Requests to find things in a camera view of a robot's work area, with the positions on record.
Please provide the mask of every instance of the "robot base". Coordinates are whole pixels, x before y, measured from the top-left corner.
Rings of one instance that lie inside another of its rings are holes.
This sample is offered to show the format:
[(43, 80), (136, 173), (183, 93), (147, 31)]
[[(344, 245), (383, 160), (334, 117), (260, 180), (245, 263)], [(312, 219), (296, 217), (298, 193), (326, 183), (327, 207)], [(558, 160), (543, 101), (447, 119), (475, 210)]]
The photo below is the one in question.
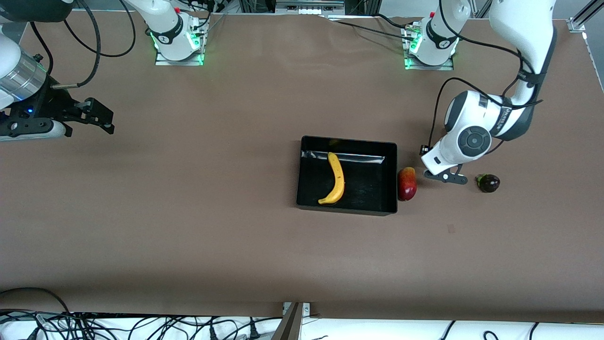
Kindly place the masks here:
[[(413, 22), (413, 27), (417, 27), (420, 25), (419, 21)], [(417, 38), (418, 32), (414, 30), (407, 30), (405, 28), (400, 29), (400, 34), (405, 37)], [(411, 46), (414, 44), (413, 41), (404, 40), (403, 41), (403, 55), (405, 57), (405, 69), (406, 70), (431, 70), (431, 71), (453, 71), (453, 57), (452, 55), (447, 59), (447, 61), (438, 66), (426, 65), (423, 62), (419, 61), (415, 55), (410, 52)]]
[(208, 40), (208, 27), (210, 26), (209, 20), (202, 26), (199, 27), (196, 31), (193, 31), (194, 34), (199, 36), (191, 37), (191, 43), (199, 45), (199, 49), (193, 52), (189, 57), (186, 57), (183, 60), (170, 60), (164, 57), (157, 46), (155, 46), (155, 50), (157, 51), (155, 54), (155, 65), (158, 66), (202, 66), (204, 64), (205, 58), (205, 45)]

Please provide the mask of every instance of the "silver cylinder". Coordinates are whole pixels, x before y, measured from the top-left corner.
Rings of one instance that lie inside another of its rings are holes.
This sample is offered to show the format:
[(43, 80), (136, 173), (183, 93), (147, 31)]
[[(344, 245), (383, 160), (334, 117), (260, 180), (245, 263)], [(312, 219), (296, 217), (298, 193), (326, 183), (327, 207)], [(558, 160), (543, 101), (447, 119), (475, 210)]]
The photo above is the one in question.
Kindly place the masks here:
[(15, 102), (20, 102), (38, 92), (44, 80), (46, 80), (44, 67), (21, 51), (21, 58), (14, 69), (0, 78), (0, 90), (13, 96)]

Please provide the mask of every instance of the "black cable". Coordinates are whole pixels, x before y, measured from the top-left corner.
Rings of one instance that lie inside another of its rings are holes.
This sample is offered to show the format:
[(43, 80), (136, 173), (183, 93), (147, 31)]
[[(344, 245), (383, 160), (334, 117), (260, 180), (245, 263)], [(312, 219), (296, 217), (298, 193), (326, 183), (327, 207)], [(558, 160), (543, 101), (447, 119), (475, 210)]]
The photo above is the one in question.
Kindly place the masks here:
[(383, 15), (383, 14), (378, 13), (378, 14), (374, 14), (374, 15), (372, 15), (372, 16), (374, 16), (374, 17), (378, 17), (378, 18), (382, 18), (382, 19), (386, 20), (386, 22), (387, 22), (387, 23), (389, 23), (390, 25), (392, 25), (392, 26), (394, 26), (394, 27), (397, 27), (397, 28), (405, 28), (407, 25), (410, 25), (410, 24), (412, 24), (412, 23), (413, 23), (413, 21), (411, 21), (411, 22), (409, 22), (409, 23), (407, 23), (407, 24), (404, 24), (404, 25), (399, 25), (399, 24), (397, 24), (396, 22), (394, 22), (394, 21), (390, 20), (390, 18), (389, 18), (389, 17), (387, 17), (387, 16), (385, 16), (385, 15)]
[(430, 129), (430, 137), (428, 137), (428, 147), (429, 148), (432, 148), (432, 135), (434, 134), (434, 128), (436, 127), (436, 116), (439, 111), (440, 95), (443, 94), (445, 85), (447, 85), (447, 83), (450, 82), (451, 80), (453, 80), (453, 79), (449, 78), (449, 79), (445, 80), (443, 85), (440, 87), (438, 96), (436, 96), (436, 105), (434, 105), (434, 117), (432, 118), (432, 128)]
[(537, 328), (537, 325), (539, 323), (536, 322), (533, 327), (531, 327), (530, 332), (528, 333), (528, 340), (533, 340), (533, 332), (535, 331), (535, 328)]
[(159, 328), (157, 328), (153, 333), (151, 333), (151, 335), (149, 335), (147, 337), (147, 340), (151, 340), (151, 338), (153, 337), (153, 335), (155, 335), (155, 333), (159, 332), (162, 328), (165, 327), (166, 323), (168, 323), (168, 318), (166, 318), (166, 321)]
[(197, 318), (193, 318), (193, 320), (195, 320), (195, 334), (193, 334), (192, 337), (190, 337), (188, 340), (194, 340), (195, 339), (195, 335), (197, 334), (197, 329), (199, 327), (199, 323), (197, 322)]
[[(128, 10), (128, 7), (124, 3), (124, 1), (123, 0), (118, 0), (118, 1), (124, 7), (124, 9), (126, 10), (126, 14), (128, 15), (128, 19), (130, 19), (130, 26), (132, 27), (132, 43), (130, 44), (130, 47), (126, 51), (124, 51), (122, 53), (118, 53), (118, 54), (104, 54), (104, 53), (101, 53), (101, 56), (103, 56), (103, 57), (117, 58), (117, 57), (125, 56), (128, 53), (130, 53), (130, 51), (132, 51), (132, 49), (134, 48), (134, 45), (137, 42), (137, 29), (136, 29), (136, 27), (134, 25), (134, 20), (132, 19), (132, 15), (130, 14), (130, 11)], [(67, 30), (71, 33), (71, 35), (77, 40), (77, 42), (80, 43), (80, 45), (84, 46), (90, 52), (96, 53), (95, 50), (93, 50), (90, 46), (86, 45), (86, 43), (84, 43), (76, 35), (76, 33), (71, 29), (71, 26), (69, 26), (69, 23), (67, 22), (67, 20), (63, 20), (63, 23), (65, 24), (65, 26), (67, 27)]]
[(144, 319), (141, 319), (141, 320), (137, 321), (137, 323), (135, 323), (135, 324), (134, 324), (134, 326), (132, 327), (132, 329), (131, 329), (131, 330), (130, 330), (130, 332), (128, 333), (128, 340), (130, 340), (130, 339), (131, 339), (131, 337), (132, 337), (132, 333), (134, 332), (134, 330), (135, 330), (135, 329), (137, 329), (138, 324), (139, 324), (139, 323), (141, 323), (143, 320), (144, 320)]
[[(80, 332), (82, 334), (82, 337), (85, 338), (86, 340), (95, 339), (96, 336), (104, 338), (105, 340), (118, 340), (118, 338), (107, 327), (103, 326), (102, 324), (99, 324), (94, 319), (90, 320), (85, 315), (81, 315), (79, 313), (72, 313), (70, 315), (57, 315), (55, 318), (52, 318), (51, 320), (57, 320), (57, 324), (58, 324), (58, 323), (60, 323), (61, 319), (65, 319), (66, 324), (67, 324), (66, 331), (68, 332), (68, 334), (72, 334), (72, 336), (71, 336), (72, 338), (77, 337), (77, 333)], [(70, 322), (71, 319), (73, 319), (75, 321), (74, 325), (76, 327), (71, 327), (71, 322)], [(105, 336), (101, 333), (97, 333), (97, 332), (95, 332), (95, 330), (102, 330), (102, 331), (106, 332), (108, 335), (111, 335), (111, 338), (108, 338), (107, 336)]]
[(212, 14), (212, 12), (208, 12), (208, 16), (207, 16), (207, 17), (205, 17), (205, 20), (204, 20), (204, 21), (203, 21), (201, 24), (199, 24), (199, 25), (197, 25), (197, 26), (193, 27), (193, 29), (194, 29), (194, 30), (196, 30), (196, 29), (198, 29), (198, 28), (200, 28), (200, 27), (203, 27), (203, 26), (204, 26), (204, 25), (205, 25), (205, 24), (206, 24), (206, 23), (207, 23), (207, 22), (210, 20), (210, 15), (211, 15), (211, 14)]
[(25, 317), (26, 316), (23, 316), (23, 315), (9, 316), (8, 318), (0, 320), (0, 325), (5, 324), (7, 322), (11, 322), (11, 321), (21, 321), (21, 319), (25, 318)]
[(63, 340), (68, 340), (68, 337), (66, 337), (65, 335), (63, 335), (63, 331), (61, 331), (57, 325), (53, 324), (52, 322), (49, 322), (49, 325), (53, 326), (53, 328), (55, 330), (47, 330), (46, 327), (43, 326), (43, 328), (48, 331), (48, 332), (58, 332), (59, 335), (61, 336), (61, 338), (63, 338)]
[(33, 21), (31, 21), (30, 25), (31, 25), (31, 30), (34, 31), (34, 34), (36, 35), (36, 38), (38, 39), (38, 41), (42, 45), (42, 48), (44, 49), (44, 52), (46, 52), (46, 55), (48, 56), (48, 69), (47, 69), (47, 73), (48, 73), (48, 75), (50, 75), (53, 72), (53, 66), (54, 66), (53, 54), (50, 53), (50, 49), (48, 48), (48, 45), (46, 44), (46, 42), (44, 41), (44, 39), (42, 39), (42, 36), (40, 35), (40, 32), (37, 30), (36, 23), (33, 22)]
[[(518, 68), (518, 73), (520, 73), (520, 71), (522, 71), (522, 59), (520, 60), (520, 66)], [(510, 85), (508, 85), (506, 87), (505, 90), (503, 90), (503, 93), (501, 93), (501, 97), (505, 97), (506, 93), (512, 88), (512, 86), (514, 86), (514, 84), (516, 84), (516, 82), (518, 81), (518, 76), (516, 76), (514, 78), (514, 80), (510, 83)]]
[[(214, 321), (214, 320), (216, 320), (216, 319), (219, 319), (220, 317), (219, 317), (219, 316), (213, 316), (212, 318), (213, 318), (213, 319), (210, 319), (210, 320), (208, 321), (208, 325), (211, 325), (211, 324), (213, 324), (213, 325), (218, 325), (218, 324), (221, 324), (221, 323), (223, 323), (223, 322), (232, 322), (233, 324), (235, 324), (235, 327), (237, 327), (237, 323), (236, 323), (236, 322), (235, 322), (235, 320), (233, 320), (233, 319), (226, 319), (226, 320)], [(192, 324), (192, 323), (190, 323), (190, 322), (187, 322), (187, 321), (183, 321), (183, 320), (180, 320), (180, 321), (178, 321), (178, 322), (179, 322), (180, 324), (185, 324), (185, 325), (189, 325), (189, 326), (199, 326), (199, 323), (197, 323), (197, 322), (196, 322), (196, 323), (194, 323), (194, 324)]]
[(172, 321), (172, 323), (171, 323), (170, 325), (168, 325), (168, 326), (167, 326), (167, 327), (166, 327), (166, 328), (165, 328), (165, 329), (162, 331), (162, 333), (159, 335), (158, 340), (163, 340), (163, 339), (164, 339), (164, 337), (165, 337), (165, 334), (168, 332), (168, 330), (170, 330), (170, 328), (174, 328), (174, 329), (176, 329), (176, 330), (179, 330), (179, 331), (181, 331), (181, 332), (185, 333), (185, 335), (187, 335), (187, 339), (188, 339), (188, 338), (189, 338), (189, 335), (188, 335), (187, 331), (185, 331), (185, 330), (183, 330), (183, 329), (181, 329), (181, 328), (179, 328), (179, 327), (177, 327), (177, 326), (176, 326), (176, 324), (177, 324), (177, 323), (179, 323), (179, 322), (180, 322), (182, 319), (184, 319), (184, 318), (185, 318), (184, 316), (183, 316), (183, 317), (180, 317), (180, 318), (174, 318), (174, 319), (173, 319), (173, 321)]
[[(153, 320), (147, 322), (146, 324), (138, 325), (139, 323), (141, 323), (141, 322), (143, 322), (145, 320), (149, 320), (149, 319), (153, 319)], [(137, 321), (137, 323), (134, 324), (134, 326), (131, 329), (120, 329), (120, 328), (112, 328), (112, 327), (91, 327), (91, 329), (93, 329), (93, 330), (104, 330), (104, 331), (131, 332), (133, 330), (140, 329), (140, 328), (143, 328), (145, 326), (151, 325), (152, 323), (154, 323), (157, 320), (159, 320), (159, 318), (143, 318), (143, 319), (140, 319), (139, 321)]]
[(196, 330), (195, 330), (195, 333), (193, 333), (193, 336), (191, 336), (191, 338), (189, 338), (189, 340), (194, 340), (194, 339), (195, 339), (195, 336), (197, 336), (197, 333), (201, 332), (201, 330), (202, 330), (202, 329), (203, 329), (205, 326), (209, 325), (209, 324), (210, 324), (210, 322), (211, 322), (211, 321), (212, 321), (214, 318), (215, 318), (215, 317), (214, 317), (214, 316), (212, 316), (212, 317), (210, 318), (210, 320), (209, 320), (209, 321), (207, 321), (205, 324), (202, 324), (202, 325), (201, 325), (201, 327), (199, 327), (198, 329), (196, 329)]
[(465, 40), (467, 42), (470, 42), (472, 44), (476, 44), (476, 45), (480, 45), (480, 46), (485, 46), (485, 47), (490, 47), (490, 48), (496, 48), (497, 50), (508, 52), (508, 53), (510, 53), (510, 54), (512, 54), (512, 55), (514, 55), (514, 56), (516, 56), (518, 58), (520, 58), (521, 61), (523, 61), (525, 64), (527, 64), (527, 66), (530, 69), (530, 71), (532, 73), (535, 73), (535, 69), (533, 68), (533, 66), (520, 53), (514, 52), (514, 51), (510, 50), (509, 48), (505, 48), (505, 47), (502, 47), (502, 46), (488, 44), (486, 42), (480, 42), (480, 41), (468, 39), (468, 38), (462, 36), (461, 34), (457, 33), (456, 31), (454, 31), (451, 28), (451, 26), (449, 26), (449, 24), (447, 23), (447, 20), (445, 19), (445, 13), (443, 11), (443, 0), (439, 0), (439, 7), (440, 7), (440, 17), (443, 19), (443, 23), (445, 23), (445, 26), (449, 29), (449, 31), (451, 31), (451, 33), (453, 33), (455, 35), (455, 37), (459, 38), (460, 40)]
[(216, 319), (217, 318), (213, 318), (208, 321), (210, 323), (210, 340), (218, 340), (218, 337), (216, 336), (216, 332), (214, 331), (214, 325), (218, 325), (223, 322), (232, 322), (235, 325), (236, 332), (235, 332), (235, 337), (233, 337), (233, 339), (237, 339), (237, 335), (239, 334), (239, 331), (237, 330), (237, 323), (235, 322), (235, 320), (227, 319), (227, 320), (215, 321)]
[(57, 321), (57, 327), (55, 327), (56, 330), (58, 330), (58, 327), (61, 327), (61, 320), (65, 319), (65, 325), (66, 327), (63, 327), (63, 331), (59, 330), (59, 334), (61, 334), (61, 336), (63, 336), (62, 332), (67, 332), (67, 338), (71, 337), (71, 338), (75, 338), (77, 336), (77, 330), (71, 327), (71, 320), (68, 318), (63, 318), (63, 315), (55, 315), (51, 318), (49, 318), (49, 321)]
[(495, 340), (499, 340), (499, 338), (497, 338), (497, 334), (491, 332), (490, 330), (487, 330), (483, 333), (483, 340), (489, 340), (489, 339), (487, 339), (487, 335), (492, 335), (495, 338)]
[(379, 34), (384, 34), (384, 35), (387, 35), (387, 36), (393, 36), (393, 37), (399, 38), (399, 39), (404, 39), (404, 40), (409, 40), (409, 41), (413, 40), (412, 37), (406, 37), (406, 36), (402, 36), (402, 35), (399, 35), (399, 34), (392, 34), (392, 33), (388, 33), (388, 32), (378, 31), (378, 30), (374, 30), (373, 28), (363, 27), (363, 26), (351, 24), (349, 22), (343, 22), (343, 21), (339, 21), (339, 20), (336, 20), (335, 22), (337, 22), (339, 24), (342, 24), (342, 25), (348, 25), (348, 26), (352, 26), (352, 27), (361, 28), (363, 30), (372, 31), (372, 32), (379, 33)]
[[(254, 321), (254, 323), (258, 323), (258, 322), (262, 322), (262, 321), (268, 321), (268, 320), (276, 320), (276, 319), (283, 319), (281, 317), (275, 317), (275, 318), (265, 318), (265, 319), (260, 319), (260, 320), (256, 320)], [(232, 331), (229, 335), (225, 336), (222, 340), (227, 340), (228, 338), (231, 337), (231, 335), (233, 334), (238, 334), (240, 330), (244, 329), (245, 327), (249, 327), (251, 325), (251, 322), (248, 324), (245, 324), (237, 329), (235, 329), (234, 331)]]
[(254, 322), (254, 318), (249, 317), (249, 340), (256, 340), (260, 337), (258, 333), (258, 329), (256, 328), (256, 323)]
[(445, 334), (443, 334), (443, 337), (440, 338), (440, 340), (446, 340), (447, 336), (449, 336), (449, 332), (451, 331), (451, 327), (453, 327), (453, 324), (455, 324), (455, 321), (456, 320), (453, 320), (449, 323), (447, 329), (445, 330)]
[(98, 63), (101, 61), (101, 33), (98, 30), (97, 20), (94, 18), (94, 15), (92, 14), (90, 7), (88, 7), (88, 4), (86, 3), (86, 1), (84, 1), (84, 0), (75, 0), (75, 1), (79, 2), (80, 5), (82, 5), (82, 7), (84, 7), (86, 12), (88, 13), (90, 20), (92, 21), (92, 26), (94, 26), (94, 35), (97, 38), (97, 50), (95, 51), (97, 56), (94, 60), (94, 66), (92, 67), (92, 71), (88, 75), (88, 78), (86, 78), (83, 82), (76, 84), (77, 87), (82, 87), (82, 86), (86, 85), (87, 83), (90, 83), (90, 81), (92, 80), (94, 75), (97, 74)]
[(19, 288), (12, 288), (12, 289), (7, 289), (7, 290), (1, 291), (0, 295), (4, 295), (4, 294), (10, 293), (10, 292), (27, 291), (27, 290), (33, 290), (33, 291), (43, 292), (43, 293), (49, 294), (50, 296), (52, 296), (55, 300), (57, 300), (61, 304), (61, 306), (63, 307), (63, 309), (65, 309), (65, 311), (67, 313), (69, 313), (69, 308), (67, 308), (67, 305), (65, 304), (65, 302), (63, 301), (63, 299), (61, 297), (59, 297), (58, 295), (56, 295), (55, 293), (53, 293), (52, 291), (46, 289), (46, 288), (39, 288), (39, 287), (19, 287)]
[(36, 340), (37, 339), (37, 333), (39, 330), (42, 330), (42, 332), (44, 332), (44, 338), (46, 340), (49, 340), (48, 337), (48, 332), (46, 331), (46, 329), (44, 329), (44, 327), (42, 326), (41, 323), (39, 323), (38, 321), (36, 321), (37, 327), (34, 329), (34, 331), (32, 332), (32, 334), (30, 335), (30, 337), (33, 336), (32, 340)]
[(488, 150), (484, 155), (492, 154), (503, 144), (503, 142), (505, 142), (505, 140), (500, 141), (499, 144), (496, 145), (496, 147), (492, 148), (491, 150)]

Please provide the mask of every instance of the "power cable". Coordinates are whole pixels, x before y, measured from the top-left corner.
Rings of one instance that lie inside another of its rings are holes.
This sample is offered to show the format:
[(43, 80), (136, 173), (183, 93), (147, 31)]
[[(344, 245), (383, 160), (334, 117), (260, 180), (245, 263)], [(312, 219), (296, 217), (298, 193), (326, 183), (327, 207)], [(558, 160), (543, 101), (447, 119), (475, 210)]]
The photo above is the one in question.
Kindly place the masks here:
[(87, 83), (90, 83), (92, 78), (94, 78), (94, 76), (97, 74), (98, 64), (101, 61), (101, 33), (98, 30), (97, 20), (94, 18), (94, 15), (92, 14), (90, 7), (88, 7), (88, 4), (86, 3), (86, 1), (84, 1), (84, 0), (75, 0), (75, 1), (78, 2), (80, 5), (82, 5), (82, 7), (84, 7), (84, 9), (86, 10), (86, 13), (90, 17), (90, 20), (92, 21), (92, 26), (94, 27), (94, 34), (97, 38), (97, 50), (95, 51), (96, 58), (94, 60), (94, 66), (92, 67), (92, 71), (90, 72), (88, 77), (83, 82), (76, 83), (76, 84), (70, 84), (70, 85), (53, 85), (52, 89), (54, 89), (54, 90), (77, 88), (77, 87), (82, 87), (82, 86), (86, 85)]
[(232, 332), (231, 332), (229, 335), (227, 335), (227, 336), (225, 336), (224, 338), (222, 338), (222, 340), (227, 340), (228, 338), (230, 338), (230, 337), (231, 337), (231, 335), (235, 335), (235, 338), (237, 338), (237, 335), (236, 335), (236, 334), (238, 334), (238, 332), (239, 332), (240, 330), (242, 330), (242, 329), (244, 329), (244, 328), (246, 328), (246, 327), (249, 327), (249, 326), (250, 326), (252, 323), (257, 324), (258, 322), (262, 322), (262, 321), (269, 321), (269, 320), (276, 320), (276, 319), (283, 319), (283, 318), (280, 318), (280, 317), (275, 317), (275, 318), (265, 318), (265, 319), (259, 319), (259, 320), (256, 320), (256, 321), (254, 321), (254, 322), (249, 322), (249, 323), (247, 323), (247, 324), (245, 324), (245, 325), (243, 325), (243, 326), (241, 326), (241, 327), (239, 327), (239, 328), (235, 329), (235, 330), (234, 330), (234, 331), (232, 331)]
[(399, 39), (403, 39), (403, 40), (409, 40), (409, 41), (413, 40), (413, 38), (411, 38), (411, 37), (406, 37), (406, 36), (402, 36), (400, 34), (392, 34), (392, 33), (384, 32), (384, 31), (374, 30), (373, 28), (368, 28), (368, 27), (364, 27), (364, 26), (355, 25), (355, 24), (351, 24), (349, 22), (343, 22), (343, 21), (339, 21), (339, 20), (336, 20), (335, 22), (337, 22), (339, 24), (342, 24), (342, 25), (348, 25), (348, 26), (360, 28), (362, 30), (367, 30), (367, 31), (383, 34), (383, 35), (386, 35), (386, 36), (393, 36), (395, 38), (399, 38)]
[[(535, 328), (537, 328), (537, 325), (539, 325), (538, 322), (534, 323), (532, 325), (532, 327), (530, 328), (530, 331), (528, 333), (528, 340), (533, 340), (533, 332), (535, 332)], [(487, 338), (487, 335), (492, 335), (494, 340), (499, 340), (499, 337), (497, 337), (497, 334), (495, 334), (493, 331), (490, 331), (490, 330), (484, 331), (483, 340), (490, 340)]]
[(33, 21), (31, 21), (30, 25), (31, 25), (31, 30), (34, 31), (34, 34), (36, 35), (36, 38), (38, 39), (38, 41), (42, 45), (42, 48), (44, 49), (44, 52), (46, 52), (46, 54), (48, 56), (48, 69), (47, 69), (47, 73), (50, 76), (50, 74), (53, 72), (53, 67), (54, 67), (53, 54), (50, 52), (50, 49), (48, 48), (48, 45), (46, 44), (46, 42), (44, 41), (44, 39), (42, 39), (42, 36), (40, 35), (40, 32), (37, 30), (36, 23), (33, 22)]
[[(130, 19), (130, 26), (132, 28), (132, 43), (130, 43), (130, 47), (128, 47), (128, 49), (122, 53), (118, 53), (118, 54), (105, 54), (105, 53), (100, 53), (101, 56), (103, 57), (109, 57), (109, 58), (117, 58), (117, 57), (122, 57), (127, 55), (128, 53), (130, 53), (130, 51), (132, 51), (132, 49), (134, 48), (134, 45), (137, 42), (137, 29), (136, 26), (134, 25), (134, 20), (132, 19), (132, 15), (130, 14), (130, 11), (128, 10), (128, 7), (126, 6), (126, 4), (124, 3), (123, 0), (118, 0), (121, 5), (124, 7), (124, 10), (126, 11), (126, 14), (128, 15), (128, 19)], [(77, 35), (76, 33), (73, 31), (73, 29), (71, 28), (71, 26), (69, 26), (69, 23), (67, 22), (67, 20), (63, 20), (63, 23), (65, 24), (65, 27), (67, 27), (67, 30), (69, 31), (69, 33), (71, 33), (71, 35), (77, 40), (77, 42), (80, 43), (80, 45), (84, 46), (87, 50), (89, 50), (90, 52), (96, 53), (97, 51), (93, 50), (90, 46), (86, 45), (86, 43), (84, 43)]]
[(446, 340), (447, 336), (449, 336), (449, 332), (451, 331), (451, 327), (453, 327), (453, 325), (455, 324), (457, 320), (453, 320), (449, 323), (449, 325), (447, 326), (447, 328), (445, 329), (445, 334), (443, 334), (443, 337), (440, 338), (440, 340)]
[(492, 148), (491, 150), (488, 150), (484, 155), (492, 154), (495, 150), (499, 149), (503, 142), (505, 142), (505, 140), (501, 140), (499, 144), (496, 145), (496, 147)]
[(383, 14), (380, 14), (380, 13), (378, 13), (378, 14), (374, 14), (374, 15), (372, 15), (372, 16), (373, 16), (373, 17), (376, 17), (376, 18), (382, 18), (382, 19), (386, 20), (386, 22), (387, 22), (387, 23), (389, 23), (390, 25), (392, 25), (392, 26), (394, 26), (394, 27), (397, 27), (397, 28), (405, 28), (407, 25), (410, 25), (410, 24), (412, 24), (412, 23), (413, 23), (413, 21), (411, 21), (411, 22), (409, 22), (409, 23), (407, 23), (407, 24), (400, 25), (400, 24), (397, 24), (396, 22), (394, 22), (394, 21), (390, 20), (390, 18), (389, 18), (389, 17), (387, 17), (387, 16), (385, 16), (385, 15), (383, 15)]

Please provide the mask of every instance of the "metal mounting plate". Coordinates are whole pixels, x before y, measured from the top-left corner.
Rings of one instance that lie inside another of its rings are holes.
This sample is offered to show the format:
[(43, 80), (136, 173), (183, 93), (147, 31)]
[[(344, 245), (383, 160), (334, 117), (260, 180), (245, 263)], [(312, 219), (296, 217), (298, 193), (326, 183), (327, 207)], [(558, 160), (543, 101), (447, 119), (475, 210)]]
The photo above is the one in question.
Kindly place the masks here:
[[(291, 305), (292, 305), (291, 302), (283, 303), (283, 315), (285, 315), (288, 312), (289, 306), (291, 306)], [(304, 303), (302, 303), (302, 317), (308, 318), (309, 316), (310, 316), (310, 302), (304, 302)]]
[(568, 30), (570, 31), (570, 33), (581, 33), (581, 32), (584, 32), (585, 31), (585, 25), (581, 25), (579, 27), (576, 27), (574, 25), (573, 19), (574, 18), (570, 18), (570, 19), (566, 20), (567, 25), (568, 25)]

